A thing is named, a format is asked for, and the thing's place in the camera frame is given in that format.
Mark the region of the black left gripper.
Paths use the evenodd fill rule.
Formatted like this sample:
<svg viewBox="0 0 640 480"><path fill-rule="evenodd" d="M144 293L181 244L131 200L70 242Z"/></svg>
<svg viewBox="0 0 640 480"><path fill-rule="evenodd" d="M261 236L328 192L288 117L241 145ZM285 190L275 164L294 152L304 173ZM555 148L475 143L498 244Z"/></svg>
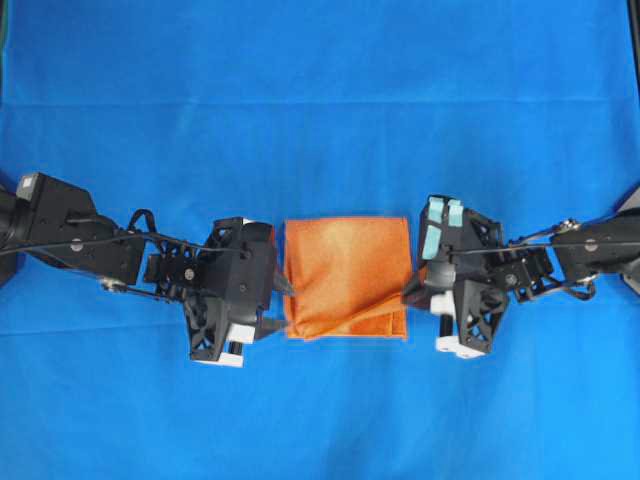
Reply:
<svg viewBox="0 0 640 480"><path fill-rule="evenodd" d="M274 236L270 224L228 218L214 222L202 248L173 244L149 257L144 281L182 304L191 360L241 367L244 346L287 329L287 320L264 316L274 291L295 295Z"/></svg>

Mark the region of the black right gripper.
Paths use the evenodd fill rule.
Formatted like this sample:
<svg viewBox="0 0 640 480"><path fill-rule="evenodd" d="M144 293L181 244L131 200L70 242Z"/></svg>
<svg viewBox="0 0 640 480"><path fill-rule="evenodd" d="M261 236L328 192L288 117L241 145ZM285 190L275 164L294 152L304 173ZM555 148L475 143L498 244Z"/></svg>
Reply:
<svg viewBox="0 0 640 480"><path fill-rule="evenodd" d="M473 359L491 352L510 296L534 299L552 273L544 248L518 250L505 243L500 223L457 199L431 195L402 302L440 319L438 351Z"/></svg>

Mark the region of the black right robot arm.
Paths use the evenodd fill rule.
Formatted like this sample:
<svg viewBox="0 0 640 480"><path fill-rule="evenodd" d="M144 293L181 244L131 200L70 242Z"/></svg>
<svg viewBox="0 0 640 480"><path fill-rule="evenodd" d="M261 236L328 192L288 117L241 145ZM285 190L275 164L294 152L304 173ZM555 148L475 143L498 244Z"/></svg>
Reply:
<svg viewBox="0 0 640 480"><path fill-rule="evenodd" d="M416 270L402 301L439 318L438 351L472 359L491 352L511 300L564 293L588 301L603 274L639 289L637 193L609 217L567 219L514 241L462 201L432 195L420 215Z"/></svg>

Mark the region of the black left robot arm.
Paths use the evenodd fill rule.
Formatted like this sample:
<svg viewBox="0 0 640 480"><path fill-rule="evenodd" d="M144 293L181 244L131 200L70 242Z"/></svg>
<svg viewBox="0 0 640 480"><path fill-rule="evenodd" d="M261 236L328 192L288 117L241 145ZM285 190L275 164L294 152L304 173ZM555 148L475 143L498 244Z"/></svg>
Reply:
<svg viewBox="0 0 640 480"><path fill-rule="evenodd" d="M33 173L1 192L3 283L21 253L92 276L109 292L181 304L194 362L242 367L245 346L288 325L265 315L273 293L294 294L267 223L220 219L196 244L159 233L148 209L121 227L98 213L88 191Z"/></svg>

